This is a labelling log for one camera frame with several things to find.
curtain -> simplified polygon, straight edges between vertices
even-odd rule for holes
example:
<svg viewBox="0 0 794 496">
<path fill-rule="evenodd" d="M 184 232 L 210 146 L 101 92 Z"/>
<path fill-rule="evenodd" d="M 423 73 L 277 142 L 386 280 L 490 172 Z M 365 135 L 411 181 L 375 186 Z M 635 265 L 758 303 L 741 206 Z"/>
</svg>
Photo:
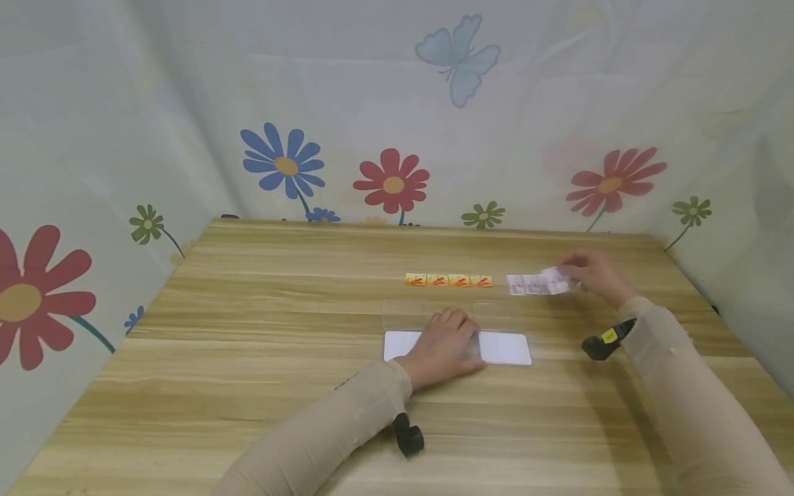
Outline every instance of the curtain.
<svg viewBox="0 0 794 496">
<path fill-rule="evenodd" d="M 655 236 L 794 391 L 794 4 L 6 0 L 0 491 L 207 222 Z"/>
</svg>

person's left hand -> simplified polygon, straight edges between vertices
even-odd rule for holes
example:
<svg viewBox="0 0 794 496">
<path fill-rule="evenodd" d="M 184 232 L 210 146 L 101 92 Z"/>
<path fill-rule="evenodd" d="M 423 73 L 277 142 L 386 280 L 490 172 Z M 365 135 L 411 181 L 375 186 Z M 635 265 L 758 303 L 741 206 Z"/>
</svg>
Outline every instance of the person's left hand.
<svg viewBox="0 0 794 496">
<path fill-rule="evenodd" d="M 464 358 L 468 340 L 479 330 L 466 312 L 448 308 L 430 318 L 414 348 L 395 362 L 408 373 L 414 391 L 480 371 L 486 366 L 483 360 Z"/>
</svg>

wooden table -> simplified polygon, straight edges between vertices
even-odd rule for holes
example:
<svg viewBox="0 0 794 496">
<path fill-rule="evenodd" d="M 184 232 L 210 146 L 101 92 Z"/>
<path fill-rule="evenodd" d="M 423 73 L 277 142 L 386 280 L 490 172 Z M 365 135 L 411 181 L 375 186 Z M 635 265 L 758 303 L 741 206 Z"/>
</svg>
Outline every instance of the wooden table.
<svg viewBox="0 0 794 496">
<path fill-rule="evenodd" d="M 791 472 L 792 401 L 647 236 L 215 220 L 11 494 L 207 494 L 262 432 L 381 356 L 381 302 L 395 299 L 494 302 L 535 363 L 415 395 L 426 450 L 406 461 L 382 433 L 321 493 L 675 494 L 626 357 L 595 363 L 579 348 L 612 311 L 589 294 L 507 292 L 505 274 L 580 246 L 676 314 Z M 495 287 L 410 287 L 407 271 Z"/>
</svg>

person's right hand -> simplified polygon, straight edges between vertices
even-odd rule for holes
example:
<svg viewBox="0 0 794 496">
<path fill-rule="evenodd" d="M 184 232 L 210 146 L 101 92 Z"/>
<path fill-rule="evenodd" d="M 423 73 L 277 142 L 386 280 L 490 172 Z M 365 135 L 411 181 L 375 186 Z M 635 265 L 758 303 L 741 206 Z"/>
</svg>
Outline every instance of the person's right hand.
<svg viewBox="0 0 794 496">
<path fill-rule="evenodd" d="M 557 269 L 564 275 L 581 281 L 585 290 L 598 294 L 615 310 L 640 295 L 620 270 L 601 252 L 586 249 L 570 252 L 560 258 Z"/>
</svg>

black wrist strap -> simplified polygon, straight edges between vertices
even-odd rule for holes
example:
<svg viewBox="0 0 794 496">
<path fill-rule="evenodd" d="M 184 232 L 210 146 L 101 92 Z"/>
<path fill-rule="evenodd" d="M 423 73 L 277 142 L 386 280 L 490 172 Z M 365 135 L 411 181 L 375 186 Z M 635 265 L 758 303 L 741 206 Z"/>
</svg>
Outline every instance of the black wrist strap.
<svg viewBox="0 0 794 496">
<path fill-rule="evenodd" d="M 398 414 L 391 423 L 391 427 L 395 430 L 397 446 L 406 458 L 416 455 L 425 448 L 425 437 L 422 435 L 422 430 L 416 425 L 410 424 L 407 413 Z"/>
<path fill-rule="evenodd" d="M 620 348 L 620 342 L 629 335 L 636 323 L 637 319 L 633 318 L 617 324 L 601 336 L 590 336 L 582 341 L 582 349 L 592 360 L 606 360 L 614 350 Z"/>
</svg>

